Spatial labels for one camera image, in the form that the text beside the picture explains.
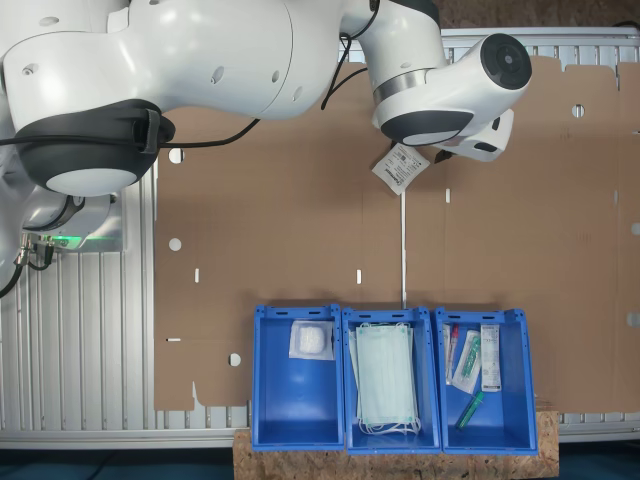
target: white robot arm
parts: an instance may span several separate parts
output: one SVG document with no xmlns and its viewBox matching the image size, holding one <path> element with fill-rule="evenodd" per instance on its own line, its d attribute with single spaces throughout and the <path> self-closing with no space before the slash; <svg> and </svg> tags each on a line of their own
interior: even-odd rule
<svg viewBox="0 0 640 480">
<path fill-rule="evenodd" d="M 365 27 L 359 41 L 383 134 L 483 161 L 504 150 L 509 108 L 531 77 L 527 52 L 492 35 L 448 65 L 431 0 L 0 0 L 21 164 L 46 191 L 118 191 L 173 138 L 163 113 L 300 115 L 331 81 L 338 37 Z M 14 148 L 1 145 L 0 173 L 3 149 Z"/>
</svg>

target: blue bin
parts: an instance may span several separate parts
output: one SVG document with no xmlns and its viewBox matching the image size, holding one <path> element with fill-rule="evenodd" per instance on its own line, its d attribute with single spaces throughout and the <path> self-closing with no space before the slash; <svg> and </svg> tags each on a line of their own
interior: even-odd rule
<svg viewBox="0 0 640 480">
<path fill-rule="evenodd" d="M 289 358 L 294 320 L 333 322 L 335 361 Z M 340 307 L 255 310 L 255 451 L 343 450 Z"/>
<path fill-rule="evenodd" d="M 439 308 L 431 313 L 435 331 L 436 363 L 440 391 L 442 446 L 450 454 L 537 455 L 533 376 L 527 321 L 522 310 L 472 313 L 448 312 Z M 480 331 L 480 325 L 500 325 L 500 375 L 502 391 L 485 392 L 469 424 L 462 430 L 456 423 L 472 400 L 469 395 L 446 384 L 442 325 L 459 325 L 458 345 L 454 352 L 454 369 L 458 365 L 468 330 Z M 481 389 L 478 375 L 475 393 Z"/>
<path fill-rule="evenodd" d="M 349 330 L 363 323 L 408 323 L 413 327 L 413 375 L 422 428 L 418 435 L 390 433 L 365 435 L 356 416 L 358 391 L 349 353 Z M 431 344 L 431 326 L 426 308 L 396 311 L 342 312 L 344 343 L 345 418 L 347 452 L 350 455 L 379 453 L 440 453 L 440 424 L 436 394 L 436 372 Z"/>
</svg>

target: surgical face mask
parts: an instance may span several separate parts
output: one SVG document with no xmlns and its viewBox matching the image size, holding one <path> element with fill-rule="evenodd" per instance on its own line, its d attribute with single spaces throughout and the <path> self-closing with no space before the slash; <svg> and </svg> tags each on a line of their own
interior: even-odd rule
<svg viewBox="0 0 640 480">
<path fill-rule="evenodd" d="M 407 324 L 356 329 L 360 429 L 368 434 L 420 430 Z"/>
</svg>

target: green light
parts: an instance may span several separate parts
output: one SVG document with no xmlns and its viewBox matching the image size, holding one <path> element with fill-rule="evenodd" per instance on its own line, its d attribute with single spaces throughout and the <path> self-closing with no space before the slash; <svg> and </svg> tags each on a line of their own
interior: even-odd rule
<svg viewBox="0 0 640 480">
<path fill-rule="evenodd" d="M 64 242 L 65 240 L 67 242 L 72 242 L 74 240 L 82 240 L 82 237 L 53 237 L 54 240 L 59 240 Z"/>
</svg>

